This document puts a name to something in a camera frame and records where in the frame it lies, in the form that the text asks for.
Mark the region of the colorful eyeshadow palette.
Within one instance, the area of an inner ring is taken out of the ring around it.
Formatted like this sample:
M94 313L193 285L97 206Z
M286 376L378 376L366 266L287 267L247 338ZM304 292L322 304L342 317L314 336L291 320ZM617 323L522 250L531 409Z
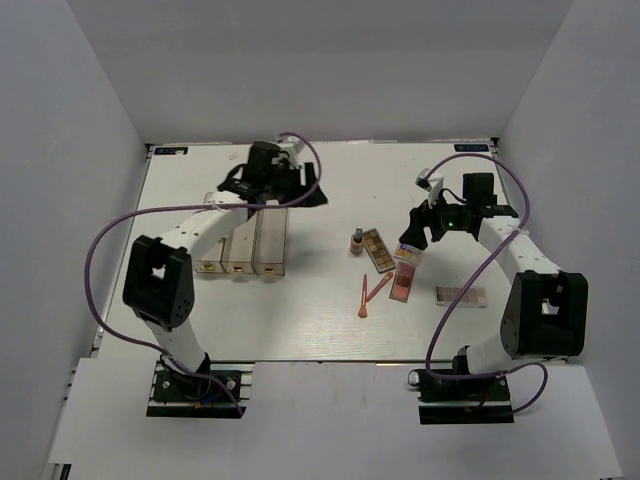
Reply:
M408 244L399 243L394 251L393 257L400 262L419 266L422 260L423 251Z

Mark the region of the pink blush palette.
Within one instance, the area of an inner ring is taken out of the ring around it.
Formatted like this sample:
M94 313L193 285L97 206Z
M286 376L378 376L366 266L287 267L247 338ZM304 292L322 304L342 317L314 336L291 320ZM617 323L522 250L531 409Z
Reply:
M409 263L399 262L396 267L389 298L406 303L409 299L416 267Z

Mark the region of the brown eyeshadow palette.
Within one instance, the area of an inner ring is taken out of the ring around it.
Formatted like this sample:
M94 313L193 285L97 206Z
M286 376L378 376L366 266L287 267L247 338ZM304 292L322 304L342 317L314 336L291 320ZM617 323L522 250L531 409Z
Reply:
M364 248L379 274L396 268L396 263L379 232L373 228L363 232Z

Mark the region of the orange makeup brush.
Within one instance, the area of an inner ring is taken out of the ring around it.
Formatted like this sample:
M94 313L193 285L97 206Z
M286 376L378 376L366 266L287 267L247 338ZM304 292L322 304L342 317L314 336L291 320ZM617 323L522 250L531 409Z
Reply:
M362 279L360 304L359 304L359 309L357 311L357 316L359 318L366 318L367 315L368 315L368 311L367 311L367 296L368 296L367 287L368 287L368 277L367 277L366 274L364 274L363 275L363 279Z

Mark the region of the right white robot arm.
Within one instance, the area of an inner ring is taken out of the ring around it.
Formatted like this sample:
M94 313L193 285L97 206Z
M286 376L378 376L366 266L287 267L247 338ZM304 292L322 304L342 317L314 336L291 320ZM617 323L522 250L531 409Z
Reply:
M472 399L486 389L487 375L535 360L580 355L586 336L587 279L562 270L543 254L525 233L518 213L499 204L493 174L464 175L459 204L445 200L439 173L425 169L416 183L428 197L411 210L401 243L423 251L448 232L468 233L492 253L511 285L498 332L459 350L451 374L453 390Z

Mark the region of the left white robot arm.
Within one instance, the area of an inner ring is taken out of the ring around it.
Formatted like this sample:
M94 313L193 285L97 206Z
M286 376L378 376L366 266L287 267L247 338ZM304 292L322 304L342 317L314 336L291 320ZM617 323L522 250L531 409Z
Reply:
M205 396L212 378L190 322L193 263L260 210L327 204L319 186L320 160L299 159L310 146L292 132L273 142L254 142L246 161L227 173L208 203L192 207L191 215L169 231L141 235L132 244L123 302L151 330L172 369L180 371L176 384L188 398Z

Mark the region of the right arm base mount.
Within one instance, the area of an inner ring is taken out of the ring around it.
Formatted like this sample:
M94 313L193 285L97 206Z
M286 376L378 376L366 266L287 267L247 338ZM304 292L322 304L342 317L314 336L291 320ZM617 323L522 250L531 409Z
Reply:
M489 425L514 422L511 396L505 379L441 380L424 369L407 376L418 392L421 425Z

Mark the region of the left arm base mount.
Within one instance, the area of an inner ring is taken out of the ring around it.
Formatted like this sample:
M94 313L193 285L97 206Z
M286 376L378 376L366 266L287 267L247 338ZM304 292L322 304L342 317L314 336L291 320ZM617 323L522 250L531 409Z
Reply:
M156 362L146 416L151 418L240 419L251 395L252 363L210 365L210 374L220 381L240 406L216 382L187 377Z

